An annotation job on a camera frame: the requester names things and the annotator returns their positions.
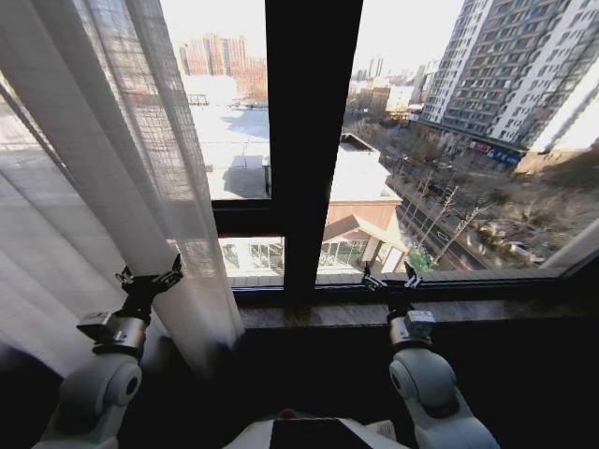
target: bare tree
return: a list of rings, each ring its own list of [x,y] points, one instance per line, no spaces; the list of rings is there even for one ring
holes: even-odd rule
[[[420,197],[418,198],[416,206],[414,207],[414,213],[412,213],[412,219],[411,219],[412,222],[414,221],[414,218],[416,217],[416,213],[418,212],[418,208],[420,207],[422,198],[424,198],[424,196],[429,192],[429,186],[431,185],[431,178],[432,178],[432,171],[429,172],[429,176],[427,177],[427,180],[424,182],[424,186],[422,187],[422,193],[420,194]]]
[[[422,235],[422,238],[420,239],[420,241],[418,242],[418,246],[420,246],[422,244],[422,242],[424,242],[424,239],[430,234],[430,232],[432,231],[432,229],[434,228],[434,226],[437,224],[437,222],[439,221],[439,219],[449,210],[449,208],[455,203],[453,197],[455,196],[456,192],[458,191],[458,187],[456,186],[453,191],[451,192],[451,194],[446,198],[445,203],[443,204],[443,207],[441,208],[441,210],[439,211],[439,213],[437,214],[437,216],[434,218],[434,220],[432,221],[431,225],[429,226],[429,229],[427,229],[427,231]]]
[[[458,224],[458,226],[456,227],[455,232],[453,233],[453,236],[451,237],[451,239],[446,243],[446,245],[441,249],[441,251],[437,254],[437,256],[433,259],[432,263],[436,264],[437,262],[439,262],[439,259],[443,256],[443,254],[447,251],[447,249],[449,248],[449,246],[451,246],[451,244],[456,241],[456,239],[460,236],[460,234],[463,232],[463,230],[468,227],[468,225],[470,224],[470,222],[476,217],[476,215],[481,211],[480,208],[474,208],[466,217],[465,220],[460,221],[460,223]]]

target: white curtain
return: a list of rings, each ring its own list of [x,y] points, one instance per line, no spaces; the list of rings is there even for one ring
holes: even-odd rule
[[[0,36],[0,339],[66,374],[90,352],[77,319],[123,302],[112,273],[181,253],[154,309],[209,369],[241,320],[159,2],[9,0]]]

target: parked car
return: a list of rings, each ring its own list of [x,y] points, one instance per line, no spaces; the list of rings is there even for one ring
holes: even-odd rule
[[[547,260],[542,255],[533,253],[528,245],[521,241],[510,241],[509,245],[510,252],[529,260],[533,264],[542,264]]]

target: sky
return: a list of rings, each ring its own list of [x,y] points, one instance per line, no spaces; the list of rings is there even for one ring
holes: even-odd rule
[[[440,59],[463,0],[364,0],[354,71],[383,58],[389,69],[414,69]]]
[[[354,71],[384,58],[383,73],[440,58],[463,0],[364,0]],[[161,0],[173,41],[207,32],[245,36],[247,51],[266,55],[264,0]]]
[[[172,41],[215,32],[245,36],[246,50],[266,56],[264,0],[160,0]]]

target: black window frame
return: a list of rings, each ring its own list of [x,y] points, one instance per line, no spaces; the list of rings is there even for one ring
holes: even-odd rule
[[[283,237],[285,275],[283,286],[233,288],[235,298],[278,306],[372,301],[375,294],[361,284],[316,284],[362,0],[344,2],[343,11],[315,1],[266,0],[265,6],[271,196],[214,200],[212,209],[219,238]],[[597,255],[555,278],[432,282],[419,296],[422,301],[524,299],[543,292],[555,297],[591,282]],[[402,282],[395,283],[401,289]]]

